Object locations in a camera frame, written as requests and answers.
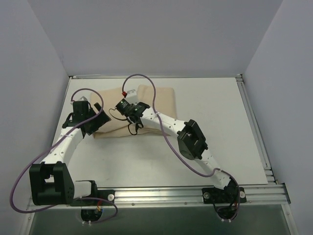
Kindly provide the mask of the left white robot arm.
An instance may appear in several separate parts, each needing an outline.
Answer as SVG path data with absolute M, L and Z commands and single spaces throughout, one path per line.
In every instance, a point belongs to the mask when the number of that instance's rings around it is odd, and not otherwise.
M 39 163 L 29 169 L 32 200 L 36 206 L 69 205 L 81 198 L 94 205 L 99 198 L 94 180 L 74 181 L 68 169 L 69 161 L 78 144 L 92 135 L 111 118 L 99 103 L 75 101 L 73 111 L 62 125 L 56 146 Z

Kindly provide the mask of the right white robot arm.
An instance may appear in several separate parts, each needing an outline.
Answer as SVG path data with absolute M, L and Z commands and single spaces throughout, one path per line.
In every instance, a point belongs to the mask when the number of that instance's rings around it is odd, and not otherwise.
M 148 104 L 130 104 L 125 99 L 115 107 L 136 128 L 149 126 L 160 130 L 170 149 L 187 168 L 203 178 L 212 179 L 221 201 L 228 202 L 240 194 L 238 183 L 220 168 L 210 153 L 206 138 L 196 121 L 175 119 L 154 110 Z

